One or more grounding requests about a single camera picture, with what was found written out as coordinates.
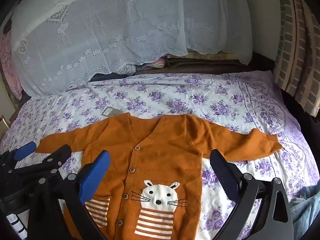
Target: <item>blue blanket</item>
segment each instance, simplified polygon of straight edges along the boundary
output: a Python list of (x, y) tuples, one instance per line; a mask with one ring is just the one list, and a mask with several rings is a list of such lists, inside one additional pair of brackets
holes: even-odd
[(300, 196), (290, 201), (294, 239), (299, 240), (311, 226), (320, 210), (320, 180), (315, 186), (304, 187)]

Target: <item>striped pocket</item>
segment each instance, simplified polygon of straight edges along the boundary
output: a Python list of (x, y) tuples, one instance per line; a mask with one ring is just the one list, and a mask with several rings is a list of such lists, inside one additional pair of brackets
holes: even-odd
[(135, 234), (158, 239), (171, 239), (173, 212), (141, 209)]
[(98, 227), (105, 227), (107, 223), (107, 213), (109, 208), (110, 198), (97, 198), (84, 203), (92, 219), (96, 222)]

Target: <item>ribbed cuff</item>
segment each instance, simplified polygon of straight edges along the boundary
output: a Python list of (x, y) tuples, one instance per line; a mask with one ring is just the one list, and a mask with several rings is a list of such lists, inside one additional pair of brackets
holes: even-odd
[(282, 145), (278, 142), (278, 137), (276, 134), (267, 134), (267, 138), (270, 143), (271, 153), (282, 149)]

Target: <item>blue gripper pad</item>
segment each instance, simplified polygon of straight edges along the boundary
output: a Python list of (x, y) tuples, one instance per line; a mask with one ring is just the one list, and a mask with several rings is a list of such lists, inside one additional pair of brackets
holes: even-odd
[(19, 162), (23, 160), (25, 157), (29, 156), (31, 153), (35, 152), (36, 149), (37, 145), (34, 142), (27, 143), (26, 145), (15, 150), (13, 159)]
[(110, 154), (102, 151), (92, 163), (92, 168), (88, 175), (80, 184), (79, 198), (82, 204), (88, 200), (92, 200), (96, 189), (98, 188), (103, 176), (106, 174), (110, 166)]
[(228, 199), (238, 203), (241, 198), (238, 191), (239, 183), (230, 168), (232, 163), (228, 163), (221, 153), (215, 149), (210, 154), (210, 164)]

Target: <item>cat ear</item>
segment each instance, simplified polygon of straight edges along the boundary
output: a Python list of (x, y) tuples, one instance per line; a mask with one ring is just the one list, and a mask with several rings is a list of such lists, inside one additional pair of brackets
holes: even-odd
[(143, 181), (144, 182), (144, 184), (146, 184), (146, 186), (153, 186), (153, 184), (152, 184), (152, 182), (150, 181), (150, 180), (144, 180)]
[(176, 189), (176, 188), (179, 187), (179, 186), (180, 186), (180, 183), (174, 182), (174, 183), (172, 183), (169, 187), (172, 188), (172, 189)]

